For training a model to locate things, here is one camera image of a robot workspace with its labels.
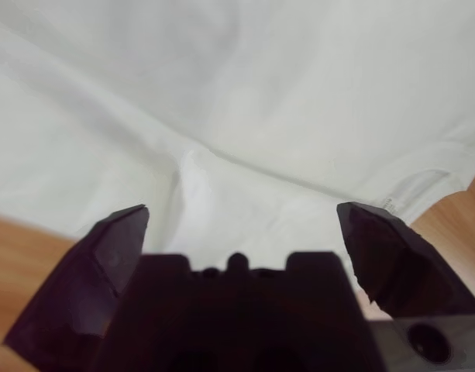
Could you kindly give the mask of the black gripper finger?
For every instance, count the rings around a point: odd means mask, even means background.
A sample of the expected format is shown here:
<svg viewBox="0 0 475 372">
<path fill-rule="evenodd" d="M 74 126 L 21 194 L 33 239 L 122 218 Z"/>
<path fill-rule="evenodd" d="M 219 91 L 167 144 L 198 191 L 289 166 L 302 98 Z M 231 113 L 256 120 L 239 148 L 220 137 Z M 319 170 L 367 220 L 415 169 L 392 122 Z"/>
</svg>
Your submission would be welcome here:
<svg viewBox="0 0 475 372">
<path fill-rule="evenodd" d="M 3 343 L 39 371 L 85 371 L 142 254 L 145 205 L 95 223 L 55 266 Z"/>
<path fill-rule="evenodd" d="M 337 205 L 360 287 L 393 318 L 475 314 L 475 297 L 432 244 L 388 211 Z"/>
</svg>

